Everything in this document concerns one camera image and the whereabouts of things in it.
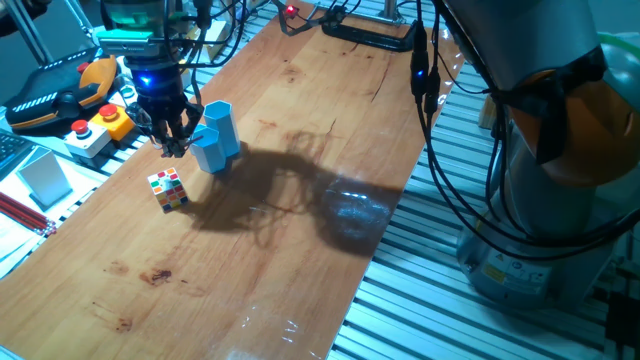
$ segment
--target wooden table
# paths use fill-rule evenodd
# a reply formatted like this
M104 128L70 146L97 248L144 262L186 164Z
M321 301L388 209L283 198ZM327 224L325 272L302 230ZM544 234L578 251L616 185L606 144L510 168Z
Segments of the wooden table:
M457 47L441 51L457 73ZM142 147L0 282L0 344L25 359L324 358L424 145L410 56L269 23L202 90L233 104L233 167ZM146 177L170 167L192 203L165 215Z

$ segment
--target cable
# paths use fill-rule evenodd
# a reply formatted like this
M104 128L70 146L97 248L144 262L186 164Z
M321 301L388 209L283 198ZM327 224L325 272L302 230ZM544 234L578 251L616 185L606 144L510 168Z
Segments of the cable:
M487 168L487 179L484 184L484 201L487 204L487 207L489 208L489 212L491 213L493 218L496 219L496 221L500 221L500 217L498 216L495 209L493 208L493 204L491 204L491 178L493 176L493 167L494 167L494 164L496 163L496 157L498 155L498 145L500 144L500 135L499 135L497 125L498 123L496 122L496 131L494 134L493 148L491 149L491 158L489 159L489 167Z
M406 5L406 4L409 4L409 3L412 3L412 2L416 2L416 0L406 0L406 1L403 1L403 2L401 2L401 3L399 3L399 4L397 4L397 5L396 5L396 9L397 9L397 8L399 8L399 7L400 7L400 6L402 6L402 5Z
M451 79L451 81L453 81L453 83L456 84L456 86L459 87L460 90L466 92L467 94L474 94L474 95L488 94L489 92L491 92L491 90L489 89L485 89L481 91L470 91L465 89L464 87L462 87L462 85L460 85L460 83L456 80L456 78L453 75L451 75L451 71L449 71L449 67L447 66L447 63L444 62L444 59L442 58L442 55L440 53L438 53L438 57L440 58L440 61L442 61L442 65L444 65L444 69L447 71L447 75L449 75L449 78Z
M422 23L422 0L416 1L416 16L416 20L418 20L419 23Z
M240 2L240 0L233 0L233 1L232 1L229 5L227 5L224 9L222 9L222 10L218 11L217 13L215 13L215 14L211 15L211 18L212 18L212 19L217 18L218 16L220 16L220 15L222 15L222 14L226 13L227 11L229 11L229 9L231 9L232 7L233 7L233 12L234 12L233 17L235 18L235 17L236 17L236 14L235 14L235 6L236 6L239 2Z
M242 1L242 5L246 8L246 0ZM242 39L242 36L244 34L244 24L246 21L240 21L240 26L239 26L239 30L238 30L238 35L236 37L236 41L231 49L231 51L229 52L229 54L219 63L215 63L212 62L210 64L186 64L183 65L183 68L188 68L188 69L202 69L202 68L215 68L215 67L220 67L223 66L224 64L226 64L231 57L235 54L235 52L238 49L238 46L240 45L240 40ZM235 27L236 27L236 18L233 17L232 19L232 29L231 29L231 33L233 33L235 31Z
M505 178L506 178L506 174L507 174L507 167L509 166L507 163L507 158L509 155L509 141L508 141L508 135L507 135L507 117L506 117L506 113L504 111L504 106L502 104L496 104L496 116L497 116L497 132L498 132L498 138L502 140L502 154L500 156L501 158L501 165L500 165L500 202L502 204L502 208L504 210L504 213L507 215L507 219L509 220L509 222L511 223L511 226L513 226L514 229L520 231L523 234L526 234L527 236L531 237L531 234L529 234L525 229L522 228L522 226L520 226L520 224L518 224L515 219L513 218L513 216L511 216L511 211L509 210L509 206L507 205L507 197L505 196L505 191L504 191L504 183L505 183Z
M438 24L434 24L434 31L437 30ZM437 52L438 51L438 40L437 38L434 39L434 51ZM431 71L430 73L430 77L436 77L436 82L439 83L439 77L437 72ZM435 91L437 91L439 88L439 85L437 86L433 86L431 87L431 91L433 92L433 89L435 89ZM429 102L429 100L431 101L436 101L437 98L435 96L428 96L428 101L426 103L426 107L430 109L430 111L427 112L427 116L433 116L433 114L435 113L435 110L437 110L437 102L433 103L433 102ZM451 184L451 182L448 180L446 174L444 173L444 171L442 170L442 168L439 165L439 162L437 161L437 159L435 158L435 152L431 149L430 150L430 154L429 154L430 158L433 158L433 160L431 160L432 162L430 164L433 164L433 166L435 167L435 169L438 171L438 173L440 174L440 176L442 177L442 179L445 181L447 187L449 188L449 190L453 193L453 195L456 197L456 199L458 199L458 201L460 201L460 203L476 218L478 218L478 220L480 220L481 222L483 222L484 224L486 224L487 226L489 226L489 228L491 228L493 231L515 241L521 244L525 244L527 246L533 246L533 247L540 247L540 248L560 248L560 247L579 247L579 246L584 246L584 245L588 245L588 244L592 244L595 242L600 241L603 236L606 235L610 235L607 233L610 233L613 230L617 230L619 231L621 228L623 228L624 226L627 226L625 224L622 223L617 223L620 219L616 219L614 221L608 222L604 225L601 225L585 234L580 234L577 236L570 236L570 237L566 237L566 238L561 238L561 239L554 239L554 238L535 238L532 240L536 240L536 242L533 241L527 241L524 239L521 239L517 236L514 236L513 234L510 234L506 231L504 231L503 229L497 227L496 225L494 225L493 223L491 223L489 220L487 220L486 218L484 218L484 216L480 215L473 207L471 207L469 205L469 203L458 193L458 191L455 189L455 187L453 187L453 185Z
M163 14L163 23L162 23L162 32L164 33L164 46L167 48L167 53L169 54L169 58L171 62L177 63L175 56L173 56L173 51L171 50L171 42L169 41L169 0L164 0L164 14Z
M242 0L242 9L246 9L247 8L247 0ZM231 51L229 52L229 55L227 55L226 58L224 58L224 60L222 60L219 63L215 63L212 62L211 63L211 67L220 67L223 66L224 64L226 64L229 60L231 60L231 57L233 57L233 55L235 54L235 52L238 50L238 46L240 45L240 40L242 39L242 35L244 35L244 23L246 21L244 21L244 19L242 19L240 21L240 29L238 30L238 35L236 37L236 42L235 44L233 44L233 47L231 48Z
M354 6L354 7L353 7L353 9L351 9L351 11L349 11L349 12L347 13L347 15L346 15L346 16L349 16L349 15L351 15L354 11L356 11L356 9L358 8L358 6L360 6L360 3L362 3L362 0L358 0L358 2L356 2L356 6Z
M429 170L431 171L431 176L433 177L434 183L436 185L436 188L438 189L438 192L440 192L440 195L444 198L445 202L447 203L447 205L449 206L449 208L453 211L453 213L458 217L458 219L460 219L460 221L475 235L477 236L480 240L482 240L484 243L486 243L488 246L490 246L491 248L493 248L496 251L499 251L507 256L513 257L515 259L519 259L519 260L525 260L525 261L554 261L554 260L560 260L560 259L565 259L568 257L572 257L575 255L579 255L582 253L585 253L587 251L593 250L595 248L598 248L602 245L605 245L609 242L612 241L616 241L618 236L622 235L622 233L624 233L625 231L618 231L618 233L612 233L609 234L609 236L598 240L598 241L594 241L593 243L581 247L577 250L574 251L569 251L569 252L565 252L562 254L558 254L558 255L552 255L552 256L525 256L525 255L520 255L520 254L516 254L513 253L511 251L508 251L506 249L501 248L500 246L496 245L495 243L493 243L491 240L489 240L487 237L485 237L484 235L482 235L473 225L471 225L465 218L464 216L460 213L460 211L456 208L456 206L451 202L451 199L449 198L449 196L445 193L444 189L442 188L442 184L440 184L440 181L438 180L438 176L435 173L435 164L434 164L434 160L435 160L435 152L433 151L433 145L431 143L431 124L432 124L432 116L427 116L427 123L425 124L425 119L424 119L424 114L422 112L422 107L420 106L420 104L417 104L417 109L418 109L418 116L420 118L420 124L422 126L422 131L424 133L424 137L426 140L426 145L427 145L427 152L428 152L428 156L429 156Z

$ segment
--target white box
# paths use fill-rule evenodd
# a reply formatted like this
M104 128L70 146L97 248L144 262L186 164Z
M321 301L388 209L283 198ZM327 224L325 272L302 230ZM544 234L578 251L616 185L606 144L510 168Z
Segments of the white box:
M33 199L45 209L72 191L53 152L40 146L27 157L17 175Z

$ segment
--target red pencil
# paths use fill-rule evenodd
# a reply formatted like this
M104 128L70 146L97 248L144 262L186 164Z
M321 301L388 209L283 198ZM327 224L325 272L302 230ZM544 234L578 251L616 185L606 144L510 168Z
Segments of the red pencil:
M47 217L40 214L39 212L33 210L32 208L22 204L21 202L15 200L14 198L6 195L5 193L0 191L0 199L1 200L5 200L7 203L13 205L13 207L18 208L18 209L23 209L25 213L28 213L29 215L31 215L34 218L40 218L43 219L45 222L47 221Z
M0 199L0 208L3 208L5 212L10 212L17 216L20 216L24 220L32 222L34 225L43 226L47 224L46 218L43 219L42 217L34 217L31 214L25 212L23 208L17 208L4 201L4 199Z

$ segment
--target metal frame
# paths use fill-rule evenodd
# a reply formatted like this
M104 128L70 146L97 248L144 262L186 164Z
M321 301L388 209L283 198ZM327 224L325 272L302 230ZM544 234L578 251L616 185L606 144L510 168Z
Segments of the metal frame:
M40 38L40 33L36 29L35 24L29 17L27 10L22 5L21 1L16 0L2 0L7 5L7 10L9 11L9 15L16 23L24 42L31 50L33 57L36 59L40 66L47 65L53 62L53 57L51 53L47 49L47 47L42 42L42 38Z

